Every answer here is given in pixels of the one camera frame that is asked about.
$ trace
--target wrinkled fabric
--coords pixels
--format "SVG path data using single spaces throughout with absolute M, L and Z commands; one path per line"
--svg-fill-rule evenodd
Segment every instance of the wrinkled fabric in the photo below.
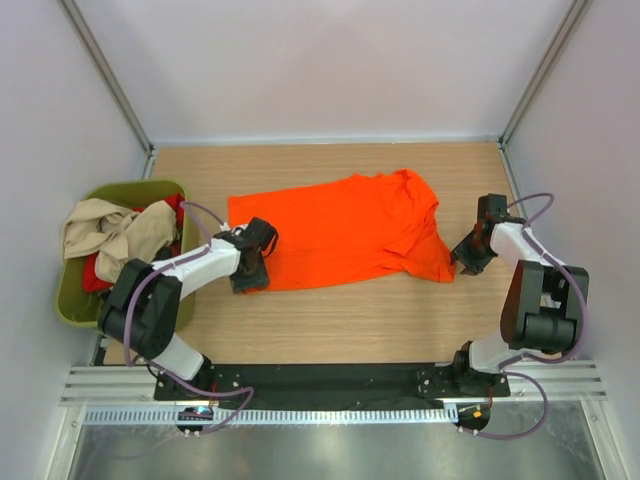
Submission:
M 260 217 L 280 235 L 265 259 L 267 290 L 358 282 L 408 272 L 451 282 L 455 267 L 440 239 L 438 199 L 410 170 L 230 197 L 232 225 Z
M 83 200 L 62 229 L 63 258 L 98 252 L 96 276 L 113 283 L 130 259 L 150 262 L 175 235 L 176 214 L 164 201 L 138 213 L 105 200 Z

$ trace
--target wall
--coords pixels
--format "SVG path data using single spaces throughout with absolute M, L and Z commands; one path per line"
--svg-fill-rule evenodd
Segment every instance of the wall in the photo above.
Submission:
M 0 2 L 0 44 L 0 465 L 36 479 L 95 338 L 54 313 L 59 229 L 88 190 L 139 175 L 142 151 L 56 2 Z
M 634 0 L 593 2 L 510 145 L 521 193 L 557 195 L 536 234 L 590 272 L 586 353 L 604 375 L 634 460 L 640 451 L 638 18 Z
M 79 0 L 157 143 L 496 137 L 569 0 Z

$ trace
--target orange cloth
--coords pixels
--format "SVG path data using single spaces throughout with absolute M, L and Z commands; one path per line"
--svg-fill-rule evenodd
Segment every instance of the orange cloth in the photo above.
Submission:
M 451 282 L 455 267 L 438 236 L 438 199 L 418 174 L 375 177 L 229 197 L 231 225 L 260 217 L 280 239 L 265 259 L 267 290 L 358 282 L 407 271 Z

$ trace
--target wooden table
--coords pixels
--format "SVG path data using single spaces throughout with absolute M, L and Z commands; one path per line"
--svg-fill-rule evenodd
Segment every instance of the wooden table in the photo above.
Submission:
M 438 195 L 438 228 L 450 248 L 475 223 L 479 196 L 511 196 L 494 143 L 164 148 L 154 177 L 182 182 L 193 200 L 226 216 L 229 195 L 401 168 L 418 172 Z M 499 260 L 453 284 L 397 274 L 233 295 L 229 280 L 220 279 L 198 290 L 195 314 L 180 335 L 214 363 L 450 361 L 464 342 L 498 327 L 510 279 Z M 121 345 L 111 342 L 105 363 L 122 358 Z

